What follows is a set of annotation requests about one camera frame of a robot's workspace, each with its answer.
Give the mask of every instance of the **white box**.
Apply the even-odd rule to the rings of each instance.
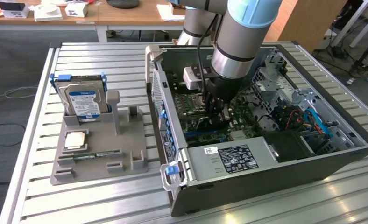
[[[37,5],[35,6],[35,21],[63,20],[61,9],[55,5]]]
[[[67,16],[85,17],[88,14],[88,4],[86,3],[70,3],[65,8]]]
[[[331,29],[328,29],[316,50],[324,50],[326,48],[328,48],[336,36],[338,34]]]
[[[2,10],[6,18],[27,18],[29,17],[29,5],[25,5],[25,8],[22,11],[15,10]]]

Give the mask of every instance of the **power supply label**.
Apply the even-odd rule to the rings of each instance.
[[[219,150],[221,161],[229,174],[259,168],[248,145],[223,148]]]

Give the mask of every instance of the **sticker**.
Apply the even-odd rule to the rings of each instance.
[[[248,145],[219,149],[219,153],[229,174],[259,168]]]
[[[77,21],[77,24],[96,24],[96,22],[90,22],[90,21]]]
[[[213,154],[213,153],[217,153],[217,147],[209,147],[209,148],[205,148],[205,153],[207,153],[207,155],[208,154]]]
[[[96,103],[96,91],[70,92],[70,98],[77,116],[81,118],[100,117],[101,111]]]

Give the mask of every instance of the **white cable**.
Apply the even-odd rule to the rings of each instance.
[[[11,93],[19,91],[19,90],[37,89],[37,88],[38,88],[37,85],[33,85],[33,86],[22,86],[22,87],[19,87],[19,88],[17,88],[17,89],[7,90],[7,91],[5,92],[5,94],[0,94],[0,97],[6,97],[6,98],[9,98],[9,99],[23,99],[23,98],[29,98],[29,97],[35,96],[35,94],[27,95],[27,96],[23,96],[23,97],[10,97],[9,95],[10,95]]]

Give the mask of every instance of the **gray floor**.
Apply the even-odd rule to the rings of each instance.
[[[180,32],[173,32],[172,38],[177,38]],[[118,37],[110,41],[138,41],[138,31],[132,35],[132,31],[124,31]],[[153,40],[153,33],[144,31],[142,41]],[[346,40],[344,46],[350,45],[355,35],[351,34]],[[157,34],[157,40],[164,40],[164,34]],[[37,85],[41,78],[46,53],[51,41],[61,42],[97,42],[97,33],[93,31],[37,31],[37,32],[7,32],[0,31],[0,93],[6,90]],[[350,49],[350,53],[360,55],[368,46],[368,37],[366,37],[355,49]],[[319,55],[324,60],[335,63],[343,68],[350,68],[352,60],[335,59],[332,61],[327,52]],[[347,81],[350,76],[339,69],[332,69],[332,73],[342,81]],[[358,80],[350,87],[356,95],[368,105],[368,82],[363,79]],[[0,98],[0,123],[19,123],[26,125],[31,110],[34,98],[27,99],[6,99]],[[14,126],[0,127],[0,143],[9,144],[19,141],[23,131]],[[15,160],[19,153],[19,145],[14,147],[0,147],[0,182],[9,182],[15,166]],[[9,186],[0,186],[0,210],[7,194]]]

